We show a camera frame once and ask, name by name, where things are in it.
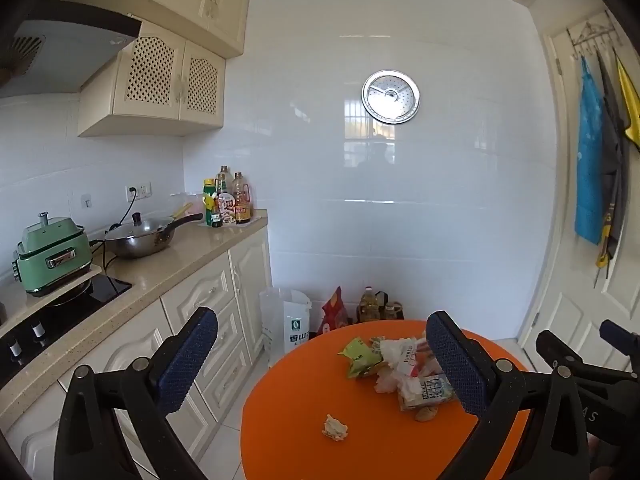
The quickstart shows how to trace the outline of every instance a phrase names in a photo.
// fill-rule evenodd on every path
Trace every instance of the screw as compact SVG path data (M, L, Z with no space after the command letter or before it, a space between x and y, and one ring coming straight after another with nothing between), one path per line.
M513 364L511 361L507 361L507 359L500 359L495 365L501 372L511 372L511 370L513 370Z
M558 375L560 375L561 377L564 377L565 379L571 377L571 370L569 370L569 368L567 368L566 366L559 366L558 367Z
M146 357L139 357L135 361L133 361L132 366L135 371L140 372L149 366L149 359L147 359Z
M82 366L79 366L78 368L76 368L76 371L75 371L74 375L78 379L83 379L83 378L87 377L88 373L89 373L89 367L87 365L82 365Z

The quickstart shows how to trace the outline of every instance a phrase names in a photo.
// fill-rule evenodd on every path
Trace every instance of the yellow cloth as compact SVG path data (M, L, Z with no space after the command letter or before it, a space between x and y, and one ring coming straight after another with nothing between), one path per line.
M626 129L625 133L631 142L640 147L640 97L638 97L636 87L626 72L624 65L622 65L620 58L618 58L618 75L620 76L626 109L631 120L631 126Z

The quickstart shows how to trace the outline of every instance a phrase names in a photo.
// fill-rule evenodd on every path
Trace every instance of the white trash bag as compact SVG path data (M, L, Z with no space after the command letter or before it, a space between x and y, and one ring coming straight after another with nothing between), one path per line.
M298 290L267 288L260 293L264 348L269 366L309 340L311 300Z

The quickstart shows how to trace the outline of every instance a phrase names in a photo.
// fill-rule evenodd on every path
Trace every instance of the red plastic bag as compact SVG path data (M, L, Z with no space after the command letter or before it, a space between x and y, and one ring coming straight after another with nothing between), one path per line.
M338 287L335 289L331 299L322 307L324 317L320 324L320 330L318 330L319 334L325 334L349 324L349 317L347 316L347 310L344 307L341 296L342 289Z

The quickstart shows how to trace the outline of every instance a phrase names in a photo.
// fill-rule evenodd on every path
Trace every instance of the green appliance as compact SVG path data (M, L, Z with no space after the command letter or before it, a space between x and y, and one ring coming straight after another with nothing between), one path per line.
M87 272L92 254L84 227L71 218L48 218L27 227L14 251L14 278L38 298Z

